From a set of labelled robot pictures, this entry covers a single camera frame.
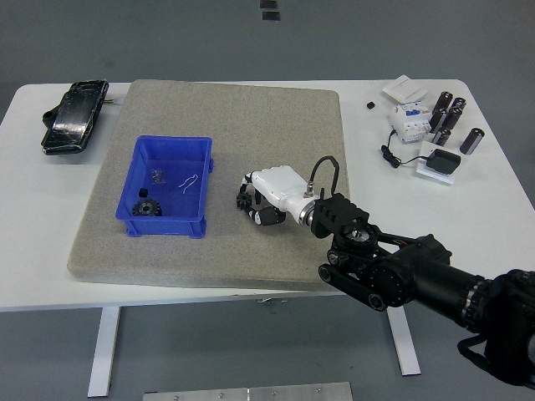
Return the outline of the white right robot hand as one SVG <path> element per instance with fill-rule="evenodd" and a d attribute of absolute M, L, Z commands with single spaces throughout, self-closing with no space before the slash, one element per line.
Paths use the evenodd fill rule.
<path fill-rule="evenodd" d="M 282 165 L 244 175 L 236 203 L 259 226 L 283 223 L 288 213 L 300 226 L 311 226 L 317 199 L 311 182 Z"/>

